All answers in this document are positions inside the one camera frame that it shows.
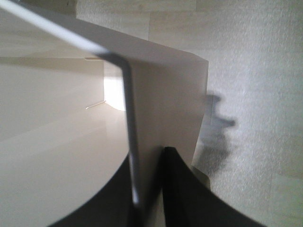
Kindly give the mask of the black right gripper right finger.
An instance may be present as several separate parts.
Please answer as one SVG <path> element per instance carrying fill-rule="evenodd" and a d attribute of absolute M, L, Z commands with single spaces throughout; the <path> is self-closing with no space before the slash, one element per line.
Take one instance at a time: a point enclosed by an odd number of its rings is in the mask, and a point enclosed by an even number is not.
<path fill-rule="evenodd" d="M 173 147 L 163 151 L 162 191 L 168 227 L 258 226 L 207 189 Z"/>

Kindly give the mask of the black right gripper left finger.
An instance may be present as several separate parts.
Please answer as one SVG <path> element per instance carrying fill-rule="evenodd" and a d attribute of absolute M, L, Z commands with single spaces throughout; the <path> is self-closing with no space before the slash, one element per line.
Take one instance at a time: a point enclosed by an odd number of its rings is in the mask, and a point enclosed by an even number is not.
<path fill-rule="evenodd" d="M 130 227 L 133 224 L 129 156 L 109 182 L 53 227 Z"/>

